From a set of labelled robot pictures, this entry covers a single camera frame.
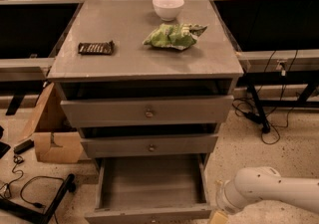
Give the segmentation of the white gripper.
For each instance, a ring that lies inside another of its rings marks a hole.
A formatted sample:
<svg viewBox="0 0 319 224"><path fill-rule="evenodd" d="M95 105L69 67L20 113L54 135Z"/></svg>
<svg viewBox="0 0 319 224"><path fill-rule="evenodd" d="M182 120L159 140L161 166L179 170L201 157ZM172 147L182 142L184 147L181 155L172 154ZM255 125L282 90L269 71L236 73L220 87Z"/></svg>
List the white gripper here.
<svg viewBox="0 0 319 224"><path fill-rule="evenodd" d="M216 181L215 201L221 210L214 211L209 217L208 224L227 224L228 216L236 213L237 208L232 204L232 196L235 194L231 181Z"/></svg>

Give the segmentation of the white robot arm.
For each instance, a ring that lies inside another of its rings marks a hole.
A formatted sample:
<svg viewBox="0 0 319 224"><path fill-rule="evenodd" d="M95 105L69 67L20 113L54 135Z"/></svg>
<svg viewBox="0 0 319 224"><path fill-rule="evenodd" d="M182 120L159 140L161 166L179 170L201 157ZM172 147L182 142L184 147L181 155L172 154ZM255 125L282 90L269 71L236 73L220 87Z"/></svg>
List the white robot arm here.
<svg viewBox="0 0 319 224"><path fill-rule="evenodd" d="M315 178L284 177L269 166L245 167L232 179L217 181L216 185L216 210L209 224L226 224L229 215L263 200L319 213L319 180Z"/></svg>

